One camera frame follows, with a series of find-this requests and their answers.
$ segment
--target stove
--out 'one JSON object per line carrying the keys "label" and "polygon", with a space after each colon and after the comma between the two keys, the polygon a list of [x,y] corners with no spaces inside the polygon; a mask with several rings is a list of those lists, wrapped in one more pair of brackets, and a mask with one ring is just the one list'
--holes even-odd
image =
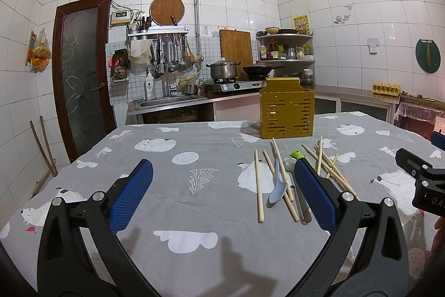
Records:
{"label": "stove", "polygon": [[215,82],[214,80],[207,80],[204,81],[204,91],[211,91],[216,93],[254,91],[262,89],[265,85],[265,78],[261,80],[222,80],[217,82]]}

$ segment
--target white cloud print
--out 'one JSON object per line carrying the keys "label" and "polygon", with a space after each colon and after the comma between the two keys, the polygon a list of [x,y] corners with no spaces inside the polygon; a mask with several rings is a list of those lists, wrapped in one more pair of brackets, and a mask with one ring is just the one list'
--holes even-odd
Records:
{"label": "white cloud print", "polygon": [[206,249],[213,248],[218,242],[216,233],[198,233],[185,230],[155,230],[154,235],[161,237],[161,242],[168,240],[168,248],[173,253],[190,253],[201,244]]}

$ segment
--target silver screw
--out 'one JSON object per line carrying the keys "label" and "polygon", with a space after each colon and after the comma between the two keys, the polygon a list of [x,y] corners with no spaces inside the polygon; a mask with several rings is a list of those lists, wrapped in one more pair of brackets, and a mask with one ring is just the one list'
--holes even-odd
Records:
{"label": "silver screw", "polygon": [[93,194],[93,200],[96,202],[101,201],[105,197],[105,194],[103,192],[95,192]]}
{"label": "silver screw", "polygon": [[354,196],[350,192],[343,193],[342,197],[347,202],[350,202],[350,201],[352,201],[354,199]]}
{"label": "silver screw", "polygon": [[53,205],[54,205],[55,207],[61,205],[61,203],[62,203],[62,198],[57,197],[57,198],[54,198],[54,199],[53,199]]}
{"label": "silver screw", "polygon": [[394,201],[391,198],[385,198],[383,202],[387,207],[392,207],[394,205]]}

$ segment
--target light blue spoon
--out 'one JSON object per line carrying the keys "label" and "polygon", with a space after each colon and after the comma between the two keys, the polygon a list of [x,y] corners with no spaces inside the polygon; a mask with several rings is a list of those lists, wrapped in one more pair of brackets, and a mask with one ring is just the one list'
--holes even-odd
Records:
{"label": "light blue spoon", "polygon": [[287,188],[288,188],[288,184],[281,180],[280,162],[279,162],[278,158],[276,158],[275,159],[275,187],[272,190],[272,192],[269,194],[269,203],[275,204],[277,201],[279,201],[283,197]]}

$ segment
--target stainless steel sink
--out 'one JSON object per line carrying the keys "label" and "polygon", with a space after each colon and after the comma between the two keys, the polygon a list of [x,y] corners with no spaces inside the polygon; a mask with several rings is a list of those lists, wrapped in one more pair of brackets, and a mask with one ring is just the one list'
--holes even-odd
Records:
{"label": "stainless steel sink", "polygon": [[189,102],[193,100],[202,100],[205,99],[203,96],[199,95],[177,95],[172,97],[161,97],[157,99],[143,101],[141,103],[136,104],[137,109],[148,109],[150,107],[162,107],[171,104],[179,104],[182,102]]}

